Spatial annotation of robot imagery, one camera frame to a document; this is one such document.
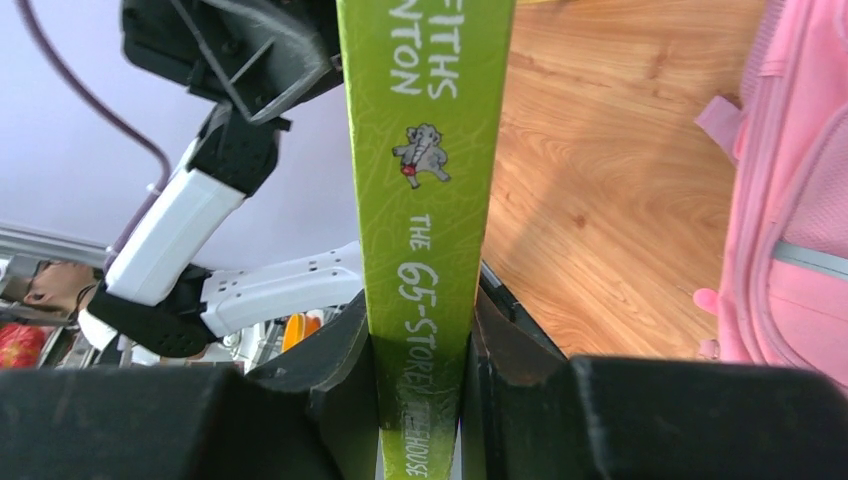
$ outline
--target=cartoon elephant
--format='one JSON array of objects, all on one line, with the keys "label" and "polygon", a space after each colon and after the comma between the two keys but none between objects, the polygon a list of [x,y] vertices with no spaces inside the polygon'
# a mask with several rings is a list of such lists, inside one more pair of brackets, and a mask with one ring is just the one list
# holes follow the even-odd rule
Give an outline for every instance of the cartoon elephant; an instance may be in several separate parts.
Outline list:
[{"label": "cartoon elephant", "polygon": [[427,123],[422,123],[418,128],[409,127],[406,129],[406,138],[409,144],[393,148],[392,154],[401,157],[400,171],[406,175],[413,189],[421,186],[417,178],[421,172],[430,172],[442,182],[450,180],[450,175],[443,169],[448,163],[448,154],[439,146],[442,134],[436,127]]}]

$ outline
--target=wood grain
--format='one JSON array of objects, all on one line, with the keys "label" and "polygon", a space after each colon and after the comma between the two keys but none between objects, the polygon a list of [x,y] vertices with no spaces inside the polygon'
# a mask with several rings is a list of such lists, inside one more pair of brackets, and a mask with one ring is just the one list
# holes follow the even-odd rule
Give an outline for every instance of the wood grain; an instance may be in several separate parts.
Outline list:
[{"label": "wood grain", "polygon": [[733,167],[693,123],[733,95],[762,0],[574,0],[515,18],[484,258],[567,354],[694,358]]}]

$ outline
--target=yellow object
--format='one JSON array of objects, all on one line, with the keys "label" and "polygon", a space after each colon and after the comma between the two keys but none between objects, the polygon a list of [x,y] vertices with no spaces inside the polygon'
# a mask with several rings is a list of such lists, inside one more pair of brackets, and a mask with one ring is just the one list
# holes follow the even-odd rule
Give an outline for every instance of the yellow object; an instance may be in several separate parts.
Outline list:
[{"label": "yellow object", "polygon": [[282,352],[291,350],[292,347],[303,341],[321,328],[321,319],[310,317],[302,313],[295,313],[289,317],[286,330],[283,333]]}]

